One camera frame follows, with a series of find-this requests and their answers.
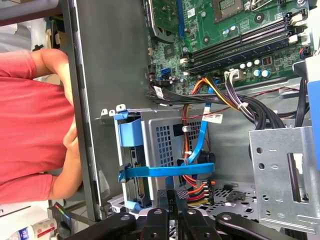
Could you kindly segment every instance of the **orange wire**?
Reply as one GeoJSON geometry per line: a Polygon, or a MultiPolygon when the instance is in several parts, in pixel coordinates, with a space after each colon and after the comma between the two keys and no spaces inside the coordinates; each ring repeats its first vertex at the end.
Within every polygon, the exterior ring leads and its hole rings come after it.
{"type": "Polygon", "coordinates": [[[204,186],[205,186],[205,184],[202,184],[199,188],[197,188],[197,189],[195,189],[193,191],[188,191],[188,194],[195,194],[195,193],[201,191],[201,189],[203,189],[204,186]]]}
{"type": "Polygon", "coordinates": [[[192,177],[188,176],[188,175],[184,175],[188,180],[190,181],[193,181],[193,182],[196,182],[197,180],[196,179],[193,179],[192,177]]]}

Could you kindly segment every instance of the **yellow wire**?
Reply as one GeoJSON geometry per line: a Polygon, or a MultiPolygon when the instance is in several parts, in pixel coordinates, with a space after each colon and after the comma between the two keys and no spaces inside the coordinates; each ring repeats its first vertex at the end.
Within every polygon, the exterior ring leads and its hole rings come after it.
{"type": "Polygon", "coordinates": [[[215,93],[226,105],[228,105],[230,108],[233,108],[234,110],[238,111],[237,108],[235,108],[234,106],[232,106],[230,103],[227,102],[226,99],[224,99],[223,96],[221,96],[221,94],[217,91],[217,89],[215,88],[215,86],[213,86],[213,85],[211,84],[211,82],[208,81],[207,78],[205,78],[204,81],[205,81],[211,88],[213,88],[214,93],[215,93]]]}
{"type": "Polygon", "coordinates": [[[202,200],[202,201],[188,203],[188,205],[195,206],[195,205],[199,205],[199,204],[206,204],[207,202],[208,202],[208,200],[202,200]]]}

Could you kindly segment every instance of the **zip tie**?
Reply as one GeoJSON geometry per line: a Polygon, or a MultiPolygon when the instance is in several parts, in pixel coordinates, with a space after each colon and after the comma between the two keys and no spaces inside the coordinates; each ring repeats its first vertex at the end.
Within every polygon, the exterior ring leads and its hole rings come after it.
{"type": "Polygon", "coordinates": [[[238,108],[238,110],[241,108],[241,107],[244,107],[244,108],[247,108],[249,106],[249,103],[247,103],[247,102],[242,102],[242,103],[240,103],[238,106],[237,106],[237,108],[238,108]]]}

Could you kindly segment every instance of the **label sticker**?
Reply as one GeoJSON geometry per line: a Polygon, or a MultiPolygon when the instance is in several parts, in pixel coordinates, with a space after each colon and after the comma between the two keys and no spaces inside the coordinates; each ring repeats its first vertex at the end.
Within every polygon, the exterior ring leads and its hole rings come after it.
{"type": "Polygon", "coordinates": [[[153,86],[153,87],[154,87],[155,93],[158,96],[158,98],[164,99],[164,94],[162,92],[161,87],[158,87],[158,86],[153,86]]]}
{"type": "Polygon", "coordinates": [[[196,15],[196,9],[192,8],[187,12],[188,19],[196,15]]]}
{"type": "Polygon", "coordinates": [[[28,227],[25,227],[23,229],[20,229],[18,231],[19,235],[20,235],[20,239],[21,240],[29,240],[30,239],[30,236],[29,236],[29,233],[28,233],[28,227]]]}
{"type": "Polygon", "coordinates": [[[206,121],[209,123],[213,123],[213,124],[222,124],[222,119],[223,119],[223,114],[216,114],[216,113],[210,113],[210,107],[206,106],[204,108],[203,114],[208,114],[208,115],[204,115],[202,117],[202,121],[206,121]]]}

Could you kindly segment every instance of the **metal bracket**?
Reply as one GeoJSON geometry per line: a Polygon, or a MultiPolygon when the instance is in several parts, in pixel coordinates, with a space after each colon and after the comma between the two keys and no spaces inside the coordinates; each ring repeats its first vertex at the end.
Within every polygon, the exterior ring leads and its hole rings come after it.
{"type": "Polygon", "coordinates": [[[249,138],[260,223],[318,233],[320,172],[312,127],[250,131],[249,138]],[[296,175],[292,154],[302,154],[302,175],[296,175]]]}

